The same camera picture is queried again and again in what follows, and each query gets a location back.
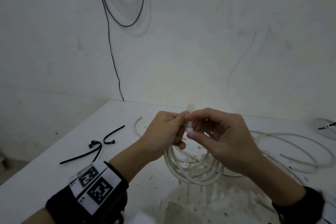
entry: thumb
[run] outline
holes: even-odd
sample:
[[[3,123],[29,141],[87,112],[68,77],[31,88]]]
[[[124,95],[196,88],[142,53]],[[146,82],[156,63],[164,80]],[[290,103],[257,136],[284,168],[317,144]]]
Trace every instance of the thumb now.
[[[210,153],[218,147],[217,141],[200,132],[188,133],[187,137],[199,143],[206,148]]]
[[[176,126],[179,128],[186,123],[186,115],[187,111],[181,112],[176,116],[175,119],[171,120],[170,122],[176,124]]]

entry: right hand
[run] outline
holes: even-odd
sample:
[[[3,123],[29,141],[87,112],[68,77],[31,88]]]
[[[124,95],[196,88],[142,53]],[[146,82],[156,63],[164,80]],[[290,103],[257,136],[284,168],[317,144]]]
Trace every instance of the right hand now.
[[[192,121],[195,131],[187,137],[206,148],[229,170],[248,176],[263,160],[241,115],[205,108],[185,119]],[[212,132],[216,140],[205,135],[206,131]]]

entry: white wall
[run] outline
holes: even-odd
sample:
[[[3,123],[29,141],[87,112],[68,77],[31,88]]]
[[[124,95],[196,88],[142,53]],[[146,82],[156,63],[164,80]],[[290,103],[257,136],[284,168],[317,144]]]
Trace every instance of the white wall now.
[[[127,23],[140,1],[109,5]],[[107,23],[101,0],[0,4],[0,149],[31,160],[107,99],[120,99]],[[335,5],[146,0],[137,27],[124,30],[110,19],[124,99],[177,107],[192,102],[288,120],[336,119]]]

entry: table surface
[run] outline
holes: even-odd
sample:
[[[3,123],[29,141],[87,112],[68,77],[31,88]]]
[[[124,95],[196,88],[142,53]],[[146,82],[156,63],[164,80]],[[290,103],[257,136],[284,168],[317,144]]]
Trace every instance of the table surface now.
[[[142,103],[111,100],[82,124],[74,128],[65,137],[51,146],[39,157],[29,163],[6,183],[0,186],[1,222],[20,223],[28,216],[42,208],[45,202],[61,188],[65,187],[69,178],[77,171],[91,163],[95,153],[79,160],[59,165],[63,160],[81,155],[89,151],[91,140],[103,141],[103,138],[116,128],[125,128],[116,132],[109,139],[115,139],[113,145],[103,145],[100,159],[109,160],[121,150],[134,143],[138,137],[133,132],[134,122],[142,116],[137,124],[138,131],[144,133],[155,114],[160,111],[181,112],[182,108],[157,106]],[[336,141],[324,138],[314,132],[309,123],[276,120],[245,116],[251,130],[263,132],[290,132],[312,137],[336,152]],[[297,137],[287,137],[296,142],[321,162],[327,162],[329,156],[316,144]],[[295,147],[276,139],[261,140],[260,147],[273,154],[281,163],[289,165],[289,161],[279,156],[286,152],[309,161],[309,158]],[[205,150],[195,142],[187,140],[186,150],[202,155]],[[308,186],[322,188],[336,195],[336,168],[320,169],[317,174],[297,175]],[[231,218],[230,221],[250,223],[267,221],[277,222],[275,214],[255,204],[253,195],[260,194],[246,177],[224,177],[217,184],[200,187],[180,183],[168,170],[163,157],[147,165],[130,183],[128,189],[128,205],[126,214],[143,210],[157,219],[166,222],[165,215],[169,209],[176,207],[188,212],[188,221],[206,223],[218,221],[219,218]]]

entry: fingernail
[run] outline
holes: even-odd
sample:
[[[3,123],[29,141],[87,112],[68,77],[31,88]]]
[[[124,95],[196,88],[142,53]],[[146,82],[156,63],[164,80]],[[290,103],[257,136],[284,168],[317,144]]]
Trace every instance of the fingernail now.
[[[195,135],[194,133],[187,133],[187,137],[190,139],[194,139]]]

